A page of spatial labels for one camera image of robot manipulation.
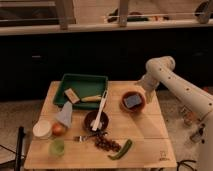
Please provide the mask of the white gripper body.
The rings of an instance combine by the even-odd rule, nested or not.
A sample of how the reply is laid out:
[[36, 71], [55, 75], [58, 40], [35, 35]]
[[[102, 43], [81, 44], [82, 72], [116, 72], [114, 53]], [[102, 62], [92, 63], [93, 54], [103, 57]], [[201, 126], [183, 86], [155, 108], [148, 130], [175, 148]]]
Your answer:
[[146, 103], [151, 103], [154, 92], [159, 86], [160, 82], [155, 79], [151, 74], [144, 74], [140, 80], [136, 82], [137, 85], [141, 86], [145, 90]]

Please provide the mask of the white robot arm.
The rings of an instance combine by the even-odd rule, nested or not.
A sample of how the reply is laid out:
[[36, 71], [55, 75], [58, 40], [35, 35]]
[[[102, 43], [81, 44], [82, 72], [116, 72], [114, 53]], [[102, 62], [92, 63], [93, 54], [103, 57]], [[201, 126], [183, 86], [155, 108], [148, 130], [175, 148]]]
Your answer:
[[159, 83], [167, 87], [205, 125], [199, 146], [197, 171], [213, 171], [213, 95], [176, 75], [171, 56], [152, 58], [146, 62], [146, 73], [136, 82], [145, 90], [146, 102], [152, 101]]

